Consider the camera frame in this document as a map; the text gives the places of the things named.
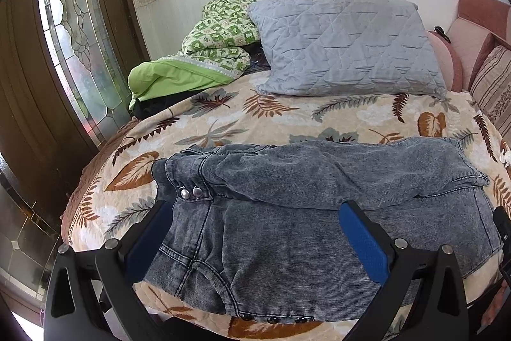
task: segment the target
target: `beige leaf-patterned blanket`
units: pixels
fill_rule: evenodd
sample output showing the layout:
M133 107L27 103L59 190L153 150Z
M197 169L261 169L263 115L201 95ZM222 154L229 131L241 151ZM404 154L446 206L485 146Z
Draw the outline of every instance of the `beige leaf-patterned blanket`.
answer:
M511 152L466 92L445 100L429 96L287 97L260 96L255 87L269 72L247 75L227 86L209 89L141 122L98 172L75 213L69 241L75 251L99 248L120 238L152 207L156 186L151 165L157 158L198 144L282 145L303 140L390 143L409 136L448 136L461 141L469 160L492 179L486 193L494 206L511 212L511 185L502 161ZM498 255L465 279L468 301L482 294L498 273ZM341 340L354 321L270 325L192 309L147 283L135 285L143 303L194 322L226 337ZM408 308L394 320L402 325Z

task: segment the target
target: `jeans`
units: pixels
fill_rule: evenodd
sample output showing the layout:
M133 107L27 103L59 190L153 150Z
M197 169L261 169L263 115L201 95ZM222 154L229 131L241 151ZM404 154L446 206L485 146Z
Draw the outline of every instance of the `jeans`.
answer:
M450 244L464 276L502 246L482 188L489 179L454 139L192 146L152 173L174 217L145 280L215 314L359 318L379 285L339 226L346 200L393 239L434 251Z

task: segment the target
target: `green blanket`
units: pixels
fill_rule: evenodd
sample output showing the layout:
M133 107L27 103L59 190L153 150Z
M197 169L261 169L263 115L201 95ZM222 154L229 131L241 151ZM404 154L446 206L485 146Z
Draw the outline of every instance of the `green blanket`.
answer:
M250 65L241 46L261 36L247 15L254 0L215 0L202 10L203 18L185 37L174 56L142 63L131 70L128 85L140 101L188 90L206 89L239 78Z

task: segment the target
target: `gray quilted pillow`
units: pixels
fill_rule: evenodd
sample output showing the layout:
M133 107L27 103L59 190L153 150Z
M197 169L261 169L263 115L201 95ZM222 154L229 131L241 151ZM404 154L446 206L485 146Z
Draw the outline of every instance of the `gray quilted pillow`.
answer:
M248 14L271 66L261 94L414 93L446 85L417 6L404 0L264 0Z

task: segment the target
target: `window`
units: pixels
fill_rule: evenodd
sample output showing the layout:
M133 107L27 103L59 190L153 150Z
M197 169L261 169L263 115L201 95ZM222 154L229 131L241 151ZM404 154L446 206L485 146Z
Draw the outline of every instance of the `window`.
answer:
M108 39L98 0L39 0L55 70L97 147L130 120L130 92Z

